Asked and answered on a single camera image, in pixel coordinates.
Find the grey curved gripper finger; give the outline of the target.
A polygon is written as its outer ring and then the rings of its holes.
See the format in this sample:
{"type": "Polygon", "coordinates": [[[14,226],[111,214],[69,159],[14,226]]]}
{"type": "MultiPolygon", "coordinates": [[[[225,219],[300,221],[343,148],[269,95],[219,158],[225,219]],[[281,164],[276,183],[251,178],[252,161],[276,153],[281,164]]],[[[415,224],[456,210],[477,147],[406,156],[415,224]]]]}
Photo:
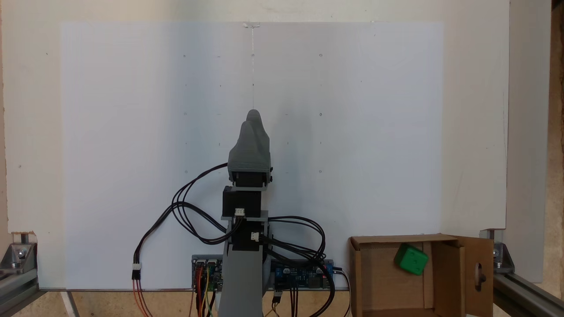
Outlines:
{"type": "Polygon", "coordinates": [[[229,152],[228,165],[270,165],[270,138],[262,124],[244,121],[238,140],[229,152]]]}

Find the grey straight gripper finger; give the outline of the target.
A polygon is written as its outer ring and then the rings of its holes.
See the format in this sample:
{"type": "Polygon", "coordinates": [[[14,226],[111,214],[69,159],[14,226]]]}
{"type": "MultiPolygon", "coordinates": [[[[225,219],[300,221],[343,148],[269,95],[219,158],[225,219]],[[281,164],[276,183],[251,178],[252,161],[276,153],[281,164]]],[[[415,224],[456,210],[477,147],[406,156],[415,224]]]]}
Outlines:
{"type": "Polygon", "coordinates": [[[251,124],[255,132],[263,132],[262,118],[258,110],[250,110],[246,115],[246,122],[251,124]]]}

